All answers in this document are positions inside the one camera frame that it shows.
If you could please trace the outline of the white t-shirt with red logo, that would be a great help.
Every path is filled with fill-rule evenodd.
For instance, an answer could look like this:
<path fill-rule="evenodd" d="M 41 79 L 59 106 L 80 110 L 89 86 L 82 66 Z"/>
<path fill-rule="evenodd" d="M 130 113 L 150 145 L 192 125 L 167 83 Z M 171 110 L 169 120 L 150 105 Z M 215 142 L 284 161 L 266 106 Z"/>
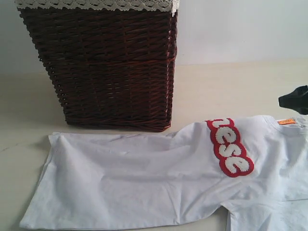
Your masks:
<path fill-rule="evenodd" d="M 20 226 L 129 230 L 228 211 L 229 231 L 308 228 L 308 123 L 215 119 L 169 134 L 54 133 Z"/>

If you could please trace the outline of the cream lace basket liner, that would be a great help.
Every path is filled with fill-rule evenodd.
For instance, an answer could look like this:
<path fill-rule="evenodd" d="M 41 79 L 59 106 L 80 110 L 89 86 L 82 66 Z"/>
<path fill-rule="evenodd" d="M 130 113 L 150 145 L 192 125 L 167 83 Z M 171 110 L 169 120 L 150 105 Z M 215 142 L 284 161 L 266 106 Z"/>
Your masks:
<path fill-rule="evenodd" d="M 16 0 L 18 9 L 83 9 L 108 11 L 160 11 L 173 15 L 180 7 L 179 0 Z"/>

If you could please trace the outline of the dark brown wicker basket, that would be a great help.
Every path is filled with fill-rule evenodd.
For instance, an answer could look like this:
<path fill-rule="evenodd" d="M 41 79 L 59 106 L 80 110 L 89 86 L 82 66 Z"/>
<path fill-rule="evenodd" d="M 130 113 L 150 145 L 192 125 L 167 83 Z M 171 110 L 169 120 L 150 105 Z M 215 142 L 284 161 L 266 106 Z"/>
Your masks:
<path fill-rule="evenodd" d="M 19 8 L 67 124 L 161 132 L 171 125 L 177 14 Z"/>

